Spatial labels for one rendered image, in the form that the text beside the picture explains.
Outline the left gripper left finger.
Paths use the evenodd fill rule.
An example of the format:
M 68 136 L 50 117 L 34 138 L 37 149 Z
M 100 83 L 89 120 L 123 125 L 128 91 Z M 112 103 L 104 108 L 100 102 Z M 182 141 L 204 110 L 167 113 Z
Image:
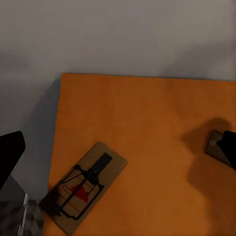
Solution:
M 21 131 L 0 136 L 0 190 L 26 149 Z

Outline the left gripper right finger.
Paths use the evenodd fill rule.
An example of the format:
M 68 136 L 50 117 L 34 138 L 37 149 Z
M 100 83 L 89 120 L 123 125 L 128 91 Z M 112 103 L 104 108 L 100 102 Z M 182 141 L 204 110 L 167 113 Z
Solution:
M 222 136 L 220 148 L 236 170 L 236 133 L 225 131 Z

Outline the mousetrap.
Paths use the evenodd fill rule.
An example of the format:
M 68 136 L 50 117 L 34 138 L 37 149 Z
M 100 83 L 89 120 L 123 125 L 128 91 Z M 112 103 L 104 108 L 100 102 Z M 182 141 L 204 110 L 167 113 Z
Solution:
M 212 130 L 205 153 L 234 169 L 233 165 L 220 148 L 222 136 L 223 133 L 215 129 Z
M 99 141 L 38 205 L 72 236 L 127 163 Z

